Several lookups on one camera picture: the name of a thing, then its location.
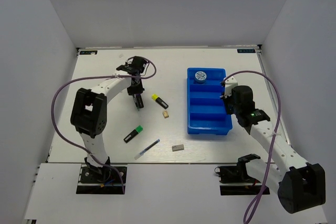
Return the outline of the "purple cap highlighter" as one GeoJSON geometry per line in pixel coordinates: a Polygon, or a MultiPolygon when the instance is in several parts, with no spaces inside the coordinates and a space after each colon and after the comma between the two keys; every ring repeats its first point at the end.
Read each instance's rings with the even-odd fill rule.
{"type": "Polygon", "coordinates": [[[134,103],[137,109],[144,108],[143,100],[141,94],[134,94],[133,95],[134,103]]]}

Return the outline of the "round blue tape roll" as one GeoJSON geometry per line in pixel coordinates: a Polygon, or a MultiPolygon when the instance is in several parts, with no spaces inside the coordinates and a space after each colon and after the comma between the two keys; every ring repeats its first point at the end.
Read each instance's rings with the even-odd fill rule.
{"type": "Polygon", "coordinates": [[[207,80],[207,74],[204,71],[197,71],[194,74],[194,83],[195,84],[205,84],[207,80]]]}

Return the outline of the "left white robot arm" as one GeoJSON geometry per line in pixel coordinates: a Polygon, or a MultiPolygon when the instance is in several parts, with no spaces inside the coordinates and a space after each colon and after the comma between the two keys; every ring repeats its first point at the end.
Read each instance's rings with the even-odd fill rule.
{"type": "Polygon", "coordinates": [[[141,74],[149,61],[134,56],[130,62],[116,68],[112,78],[107,78],[99,85],[81,88],[77,91],[70,123],[80,134],[89,154],[85,164],[93,171],[93,176],[101,182],[110,178],[110,158],[104,147],[102,132],[107,125],[108,103],[123,90],[133,97],[138,109],[144,108],[141,94],[144,91],[141,74]]]}

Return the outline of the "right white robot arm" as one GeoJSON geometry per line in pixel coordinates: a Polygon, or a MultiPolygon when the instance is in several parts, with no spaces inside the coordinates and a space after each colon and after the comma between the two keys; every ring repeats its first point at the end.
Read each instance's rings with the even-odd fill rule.
{"type": "Polygon", "coordinates": [[[268,151],[277,168],[270,168],[266,186],[277,193],[290,214],[326,202],[325,171],[320,164],[310,164],[281,136],[274,132],[270,117],[255,107],[249,86],[226,84],[222,94],[225,110],[268,151]]]}

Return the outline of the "blue clear pen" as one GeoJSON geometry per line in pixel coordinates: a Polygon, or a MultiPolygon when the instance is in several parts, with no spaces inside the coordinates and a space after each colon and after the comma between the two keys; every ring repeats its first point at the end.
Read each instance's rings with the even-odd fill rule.
{"type": "Polygon", "coordinates": [[[139,159],[141,156],[144,155],[144,153],[146,153],[148,150],[150,150],[152,147],[154,147],[157,143],[160,142],[160,139],[157,139],[155,142],[153,142],[152,144],[150,144],[148,147],[146,147],[144,150],[142,150],[140,153],[138,153],[134,159],[137,160],[139,159]]]}

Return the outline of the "grey rectangular eraser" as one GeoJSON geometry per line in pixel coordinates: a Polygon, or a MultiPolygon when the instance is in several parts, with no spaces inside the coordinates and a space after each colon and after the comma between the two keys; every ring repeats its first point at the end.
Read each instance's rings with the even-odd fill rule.
{"type": "Polygon", "coordinates": [[[172,146],[172,151],[173,152],[182,151],[182,150],[184,150],[184,145],[183,144],[172,146]]]}

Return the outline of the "beige small eraser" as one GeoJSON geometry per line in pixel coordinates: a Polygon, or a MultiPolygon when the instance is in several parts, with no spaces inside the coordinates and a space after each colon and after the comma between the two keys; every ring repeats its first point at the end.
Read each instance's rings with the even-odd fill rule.
{"type": "Polygon", "coordinates": [[[162,114],[163,114],[163,117],[164,117],[165,119],[169,117],[169,114],[168,114],[167,111],[163,111],[162,114]]]}

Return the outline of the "yellow cap highlighter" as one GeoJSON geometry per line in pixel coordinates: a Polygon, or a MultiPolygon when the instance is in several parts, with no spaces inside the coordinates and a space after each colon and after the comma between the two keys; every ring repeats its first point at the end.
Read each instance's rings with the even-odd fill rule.
{"type": "Polygon", "coordinates": [[[163,101],[157,94],[153,94],[151,98],[162,108],[167,109],[169,107],[169,105],[165,101],[163,101]]]}

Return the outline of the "green cap highlighter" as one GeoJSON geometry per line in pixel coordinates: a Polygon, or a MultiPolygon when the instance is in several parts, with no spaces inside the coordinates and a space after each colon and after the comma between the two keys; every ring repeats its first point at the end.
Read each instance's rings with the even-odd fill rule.
{"type": "Polygon", "coordinates": [[[134,137],[136,137],[140,132],[142,132],[143,127],[137,126],[133,131],[131,131],[123,140],[125,143],[130,142],[134,137]]]}

